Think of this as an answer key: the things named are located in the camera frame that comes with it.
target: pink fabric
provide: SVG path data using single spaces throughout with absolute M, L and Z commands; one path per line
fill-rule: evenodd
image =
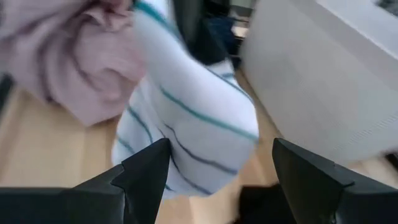
M 0 65 L 84 125 L 121 114 L 144 74 L 129 0 L 3 0 Z

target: light wood surface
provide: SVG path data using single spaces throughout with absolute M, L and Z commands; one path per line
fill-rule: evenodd
M 272 141 L 280 136 L 241 73 L 241 86 L 253 96 L 260 127 L 256 152 L 232 183 L 208 198 L 177 197 L 162 202 L 158 224 L 225 224 L 236 218 L 242 185 L 271 185 L 277 176 Z M 85 128 L 64 109 L 43 105 L 13 89 L 0 123 L 0 186 L 73 187 L 111 167 L 117 119 Z M 356 172 L 398 187 L 398 175 L 381 157 L 351 166 Z

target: white striped cloth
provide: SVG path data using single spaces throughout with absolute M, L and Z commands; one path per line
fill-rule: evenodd
M 147 75 L 131 95 L 113 147 L 113 164 L 160 138 L 172 143 L 164 198 L 207 196 L 232 181 L 258 142 L 252 99 L 228 59 L 206 67 L 181 41 L 169 1 L 135 4 L 137 42 Z

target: white panel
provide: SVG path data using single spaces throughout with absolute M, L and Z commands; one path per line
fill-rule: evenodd
M 244 43 L 246 76 L 277 128 L 340 163 L 396 147 L 398 92 L 313 20 L 262 0 Z

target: laundry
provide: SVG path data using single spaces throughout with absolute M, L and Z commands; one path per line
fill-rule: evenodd
M 84 125 L 123 112 L 145 73 L 129 0 L 3 0 L 0 68 Z
M 147 73 L 121 116 L 112 161 L 119 164 L 168 138 L 172 152 L 164 198 L 208 196 L 231 182 L 254 151 L 256 111 L 227 57 L 204 65 L 191 55 L 169 4 L 135 3 L 134 34 Z

